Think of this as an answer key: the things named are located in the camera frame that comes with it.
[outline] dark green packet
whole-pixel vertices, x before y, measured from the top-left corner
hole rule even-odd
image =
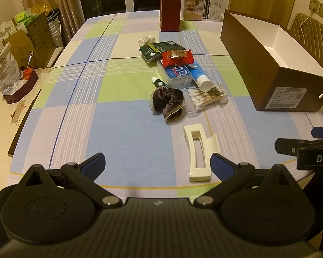
[[[152,62],[161,58],[161,55],[165,51],[170,51],[173,49],[178,49],[185,51],[183,46],[173,42],[173,41],[164,41],[162,43],[146,44],[140,47],[139,51],[144,55],[147,62]]]

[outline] checkered tablecloth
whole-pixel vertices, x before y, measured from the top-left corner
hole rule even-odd
[[[82,162],[97,152],[106,169],[96,180],[119,197],[196,197],[219,183],[189,182],[189,151],[183,126],[202,124],[217,134],[221,154],[257,168],[285,164],[296,179],[292,157],[277,154],[279,137],[312,139],[323,126],[320,113],[257,112],[238,70],[220,41],[220,22],[181,21],[181,32],[160,32],[159,11],[91,18],[67,45],[43,87],[21,133],[8,184],[17,183],[31,164],[46,169]],[[154,35],[191,48],[215,83],[228,91],[224,107],[207,109],[167,125],[153,115],[149,97],[158,76],[138,39]]]

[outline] power cord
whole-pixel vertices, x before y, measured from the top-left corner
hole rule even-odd
[[[302,26],[303,26],[303,24],[305,23],[305,22],[307,22],[307,20],[314,14],[314,10],[315,10],[315,8],[316,8],[316,5],[314,4],[314,3],[311,3],[310,4],[310,9],[311,9],[311,12],[310,12],[310,15],[307,17],[307,19],[305,19],[301,24],[300,24],[300,30],[301,30],[301,34],[303,35],[303,41],[304,41],[304,44],[305,44],[305,36],[304,36],[304,32],[303,32],[303,28],[302,28]]]

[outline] red wrapper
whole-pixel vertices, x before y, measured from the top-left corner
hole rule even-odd
[[[171,50],[162,53],[163,56],[163,67],[167,66],[184,66],[194,63],[194,57],[191,54],[191,50],[179,51]]]

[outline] quilted chair cover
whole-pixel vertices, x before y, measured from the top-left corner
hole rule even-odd
[[[308,16],[302,12],[298,13],[293,19],[290,32],[300,43],[304,44],[305,40],[305,45],[323,62],[323,24],[310,17],[302,25],[303,36],[300,30],[300,24],[306,20],[307,17]]]

